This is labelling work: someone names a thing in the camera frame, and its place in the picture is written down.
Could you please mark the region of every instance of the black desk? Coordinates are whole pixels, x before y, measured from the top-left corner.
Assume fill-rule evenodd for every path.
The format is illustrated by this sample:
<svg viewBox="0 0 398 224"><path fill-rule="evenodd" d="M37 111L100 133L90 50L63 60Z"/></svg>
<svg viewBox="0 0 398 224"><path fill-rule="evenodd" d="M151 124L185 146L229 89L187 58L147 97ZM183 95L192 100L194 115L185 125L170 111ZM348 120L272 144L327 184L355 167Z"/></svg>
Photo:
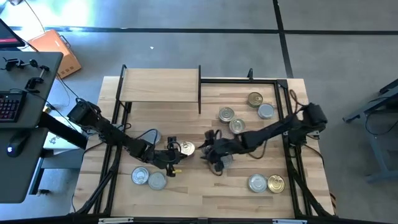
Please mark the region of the black desk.
<svg viewBox="0 0 398 224"><path fill-rule="evenodd" d="M62 53L0 51L0 68L5 66L2 57L6 59L18 58L25 63L34 59L39 65L47 66L50 71L43 75L44 82L37 85L40 93L35 93L47 99L57 75ZM25 69L14 67L10 72L0 70L0 90L7 91L11 88L24 90L27 81L32 77L38 77L40 72L40 69L30 66L26 66ZM42 112L45 103L38 96L27 94L18 122L0 123L0 203L21 203L24 201L48 131L82 149L86 146L86 137ZM6 146L10 138L21 128L32 129L32 134L20 156L9 157L6 154Z"/></svg>

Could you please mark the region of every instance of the computer mouse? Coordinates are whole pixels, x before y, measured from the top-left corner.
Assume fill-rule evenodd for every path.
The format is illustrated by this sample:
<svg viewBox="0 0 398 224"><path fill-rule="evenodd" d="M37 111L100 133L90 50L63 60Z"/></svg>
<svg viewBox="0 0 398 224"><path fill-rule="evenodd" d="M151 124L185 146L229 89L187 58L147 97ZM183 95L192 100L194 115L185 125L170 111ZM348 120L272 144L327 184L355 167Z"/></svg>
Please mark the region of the computer mouse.
<svg viewBox="0 0 398 224"><path fill-rule="evenodd" d="M11 137L7 146L7 155L9 157L17 157L24 150L24 146L30 136L29 129L18 131Z"/></svg>

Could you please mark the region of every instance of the wooden shelf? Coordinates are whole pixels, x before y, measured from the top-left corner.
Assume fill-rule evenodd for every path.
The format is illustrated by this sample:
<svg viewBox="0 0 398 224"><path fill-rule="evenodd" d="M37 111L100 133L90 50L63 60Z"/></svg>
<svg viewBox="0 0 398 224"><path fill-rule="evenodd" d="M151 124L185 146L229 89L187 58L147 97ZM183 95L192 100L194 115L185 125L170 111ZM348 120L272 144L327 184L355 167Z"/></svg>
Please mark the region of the wooden shelf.
<svg viewBox="0 0 398 224"><path fill-rule="evenodd" d="M128 68L120 100L196 103L198 79L198 69Z"/></svg>

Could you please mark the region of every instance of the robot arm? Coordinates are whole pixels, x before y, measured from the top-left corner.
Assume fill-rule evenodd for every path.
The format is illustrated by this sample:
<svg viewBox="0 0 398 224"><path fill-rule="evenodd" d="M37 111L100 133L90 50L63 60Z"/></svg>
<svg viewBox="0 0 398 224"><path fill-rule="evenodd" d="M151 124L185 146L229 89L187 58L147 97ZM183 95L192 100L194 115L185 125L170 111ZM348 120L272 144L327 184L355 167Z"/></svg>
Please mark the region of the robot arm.
<svg viewBox="0 0 398 224"><path fill-rule="evenodd" d="M303 111L303 120L299 120L297 113ZM300 110L286 118L271 124L258 131L246 131L235 135L234 139L217 139L213 130L205 133L206 141L200 147L204 156L210 164L215 164L215 171L223 170L224 165L221 157L229 154L245 154L253 152L261 146L264 141L288 132L289 143L302 145L306 143L306 135L313 131L323 131L326 128L327 119L319 105L310 103L301 107Z"/></svg>
<svg viewBox="0 0 398 224"><path fill-rule="evenodd" d="M152 164L160 169L167 169L167 175L174 177L174 164L178 164L186 155L181 154L179 148L174 148L176 138L168 138L167 150L155 150L153 142L129 137L120 131L109 120L101 116L98 106L83 99L76 99L76 106L69 112L71 122L79 125L82 130L95 130L99 137L113 146L124 146L130 156L141 162Z"/></svg>

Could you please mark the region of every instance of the concrete floor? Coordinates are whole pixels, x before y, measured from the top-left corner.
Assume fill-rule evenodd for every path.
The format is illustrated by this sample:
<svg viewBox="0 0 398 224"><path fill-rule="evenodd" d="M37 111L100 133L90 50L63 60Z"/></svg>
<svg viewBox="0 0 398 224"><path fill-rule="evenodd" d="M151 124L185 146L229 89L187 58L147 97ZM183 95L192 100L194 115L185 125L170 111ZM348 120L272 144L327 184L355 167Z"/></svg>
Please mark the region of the concrete floor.
<svg viewBox="0 0 398 224"><path fill-rule="evenodd" d="M45 26L277 27L271 0L29 2ZM279 6L285 29L398 29L398 2L394 0L279 0ZM26 27L19 32L26 39L28 33L40 29L24 3L7 5L0 17L10 26ZM244 77L252 67L255 77L286 77L277 34L62 34L83 66L65 81L92 102L98 98L103 76L119 75L124 63L142 68L193 68L201 64L203 76L209 77ZM310 101L320 104L329 119L320 147L330 190L337 197L338 215L398 223L398 182L365 182L366 174L377 171L365 130L359 122L345 124L341 120L397 78L397 36L287 35L286 39L294 77L305 79ZM57 82L49 101L68 101ZM61 107L61 112L68 113L73 104ZM46 172L40 187L55 194L0 205L0 220L68 213L77 175L75 171ZM21 213L22 208L29 208L28 212Z"/></svg>

